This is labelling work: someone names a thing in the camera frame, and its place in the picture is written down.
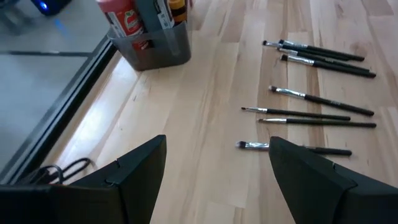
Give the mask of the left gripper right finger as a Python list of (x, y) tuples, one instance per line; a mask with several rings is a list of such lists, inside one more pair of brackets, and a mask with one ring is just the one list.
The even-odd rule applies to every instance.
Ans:
[(396, 187), (277, 136), (269, 157), (295, 223), (396, 223)]

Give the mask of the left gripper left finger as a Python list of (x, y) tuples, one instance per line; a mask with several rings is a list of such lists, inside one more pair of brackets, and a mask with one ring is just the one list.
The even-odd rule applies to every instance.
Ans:
[(72, 183), (84, 188), (71, 223), (149, 223), (164, 176), (167, 138), (158, 135)]

